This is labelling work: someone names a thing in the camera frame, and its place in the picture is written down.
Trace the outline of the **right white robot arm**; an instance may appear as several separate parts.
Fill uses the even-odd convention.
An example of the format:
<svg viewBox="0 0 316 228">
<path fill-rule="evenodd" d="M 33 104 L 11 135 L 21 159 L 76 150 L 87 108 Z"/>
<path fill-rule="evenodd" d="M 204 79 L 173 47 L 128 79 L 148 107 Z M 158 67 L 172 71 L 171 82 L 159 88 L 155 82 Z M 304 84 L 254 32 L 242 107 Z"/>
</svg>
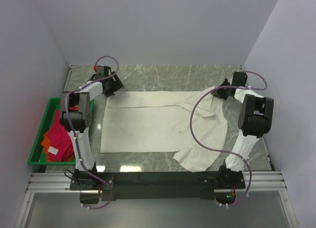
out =
<svg viewBox="0 0 316 228">
<path fill-rule="evenodd" d="M 232 183 L 242 181 L 244 159 L 247 158 L 255 144 L 267 134 L 272 126 L 274 99 L 263 97 L 246 86 L 247 73 L 234 72 L 231 80 L 225 79 L 212 95 L 227 100 L 233 97 L 242 103 L 237 127 L 237 140 L 232 153 L 220 166 L 217 184 L 228 188 Z"/>
</svg>

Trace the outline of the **white t shirt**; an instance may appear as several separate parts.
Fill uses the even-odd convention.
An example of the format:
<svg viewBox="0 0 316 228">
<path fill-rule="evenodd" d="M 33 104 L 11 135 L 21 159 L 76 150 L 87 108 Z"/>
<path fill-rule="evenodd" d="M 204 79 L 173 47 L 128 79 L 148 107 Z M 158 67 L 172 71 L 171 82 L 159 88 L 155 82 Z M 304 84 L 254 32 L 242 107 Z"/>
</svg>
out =
<svg viewBox="0 0 316 228">
<path fill-rule="evenodd" d="M 227 130 L 223 101 L 207 90 L 117 92 L 106 102 L 100 151 L 173 152 L 183 168 L 203 172 Z"/>
</svg>

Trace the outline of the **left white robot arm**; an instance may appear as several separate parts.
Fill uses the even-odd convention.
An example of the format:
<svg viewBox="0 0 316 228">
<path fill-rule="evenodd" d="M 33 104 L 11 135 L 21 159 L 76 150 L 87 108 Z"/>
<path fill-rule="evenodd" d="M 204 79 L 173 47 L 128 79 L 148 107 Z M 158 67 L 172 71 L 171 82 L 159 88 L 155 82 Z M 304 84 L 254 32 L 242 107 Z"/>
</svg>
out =
<svg viewBox="0 0 316 228">
<path fill-rule="evenodd" d="M 95 74 L 86 85 L 77 90 L 64 91 L 61 95 L 60 124 L 70 136 L 75 153 L 74 182 L 81 182 L 91 190 L 99 181 L 96 162 L 89 142 L 89 128 L 92 121 L 91 102 L 99 95 L 113 96 L 124 85 L 109 66 L 95 66 Z"/>
</svg>

